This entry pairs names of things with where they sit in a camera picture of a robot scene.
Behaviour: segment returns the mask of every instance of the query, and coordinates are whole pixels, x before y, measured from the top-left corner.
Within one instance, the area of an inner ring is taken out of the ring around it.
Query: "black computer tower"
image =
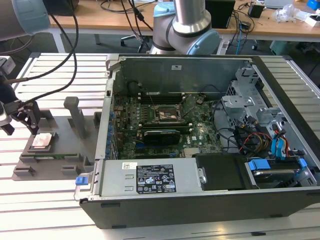
[[[235,0],[205,0],[205,9],[211,14],[214,29],[226,29],[235,7]]]

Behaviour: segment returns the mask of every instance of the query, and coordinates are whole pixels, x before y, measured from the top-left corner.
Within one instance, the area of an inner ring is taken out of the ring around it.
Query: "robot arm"
[[[220,44],[205,0],[174,0],[154,8],[150,54],[210,55]]]
[[[2,0],[0,4],[0,41],[34,35],[50,27],[42,0]],[[0,57],[0,129],[12,135],[12,119],[26,125],[35,135],[40,121],[36,102],[24,104],[18,100],[10,84],[5,84],[15,63],[11,57]]]

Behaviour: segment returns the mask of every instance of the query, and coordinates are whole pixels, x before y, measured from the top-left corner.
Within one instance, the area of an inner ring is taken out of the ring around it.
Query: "silver robot arm segment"
[[[205,0],[175,0],[154,8],[150,54],[210,55],[220,44]]]

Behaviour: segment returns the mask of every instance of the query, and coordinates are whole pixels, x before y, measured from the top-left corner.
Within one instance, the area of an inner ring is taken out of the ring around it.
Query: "blue cable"
[[[241,33],[242,33],[242,26],[240,24],[240,39],[239,39],[239,42],[238,42],[238,47],[236,48],[235,55],[238,55],[239,46],[240,46],[240,42],[241,42]]]

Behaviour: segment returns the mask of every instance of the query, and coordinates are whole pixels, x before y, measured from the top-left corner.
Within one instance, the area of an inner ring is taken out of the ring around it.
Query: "plastic bag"
[[[280,22],[296,22],[294,16],[299,12],[298,8],[295,8],[293,4],[287,4],[283,7],[283,9],[277,9],[272,14],[272,17],[276,20],[277,23]]]

